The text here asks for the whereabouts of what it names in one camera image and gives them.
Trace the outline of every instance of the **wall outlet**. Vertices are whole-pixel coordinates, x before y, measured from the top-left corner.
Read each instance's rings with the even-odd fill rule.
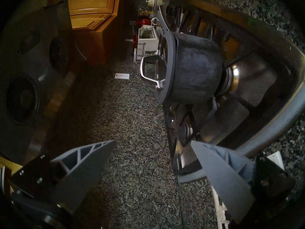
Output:
[[[114,78],[115,79],[129,79],[129,74],[116,73]]]

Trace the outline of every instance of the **appliance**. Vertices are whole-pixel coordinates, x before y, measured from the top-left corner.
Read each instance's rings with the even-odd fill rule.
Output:
[[[148,54],[155,54],[158,43],[159,26],[142,25],[138,30],[138,35],[134,35],[134,62],[140,62],[143,56]]]
[[[36,157],[75,74],[67,1],[43,7],[2,32],[0,151],[17,164]]]

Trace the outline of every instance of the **stainless steel handle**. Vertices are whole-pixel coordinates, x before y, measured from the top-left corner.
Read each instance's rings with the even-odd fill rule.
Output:
[[[161,60],[162,58],[158,54],[153,54],[153,55],[148,55],[148,56],[143,56],[141,63],[140,63],[140,75],[141,79],[143,81],[146,81],[150,84],[156,85],[156,88],[162,89],[163,88],[163,80],[156,80],[156,79],[151,79],[148,78],[144,75],[144,70],[145,70],[145,62],[152,62],[156,60]]]

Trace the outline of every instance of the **bolt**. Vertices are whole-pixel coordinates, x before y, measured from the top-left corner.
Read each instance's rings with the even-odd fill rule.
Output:
[[[283,177],[283,178],[286,178],[286,177],[287,177],[285,173],[280,173],[279,176],[280,176],[280,177]]]
[[[37,184],[40,184],[42,182],[42,178],[40,177],[38,180],[37,180]]]
[[[269,182],[267,180],[262,180],[260,183],[264,187],[268,187],[269,186]]]

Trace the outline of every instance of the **white plastic part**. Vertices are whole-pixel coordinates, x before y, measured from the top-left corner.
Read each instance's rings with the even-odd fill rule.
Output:
[[[281,156],[281,153],[279,151],[269,155],[267,158],[269,158],[271,161],[273,161],[276,165],[278,165],[280,168],[285,170],[283,159]]]
[[[212,191],[215,201],[218,229],[223,229],[222,224],[224,224],[225,228],[228,229],[230,221],[226,220],[226,216],[224,214],[225,211],[227,211],[227,208],[224,203],[222,203],[222,205],[219,204],[218,194],[216,193],[213,187]]]

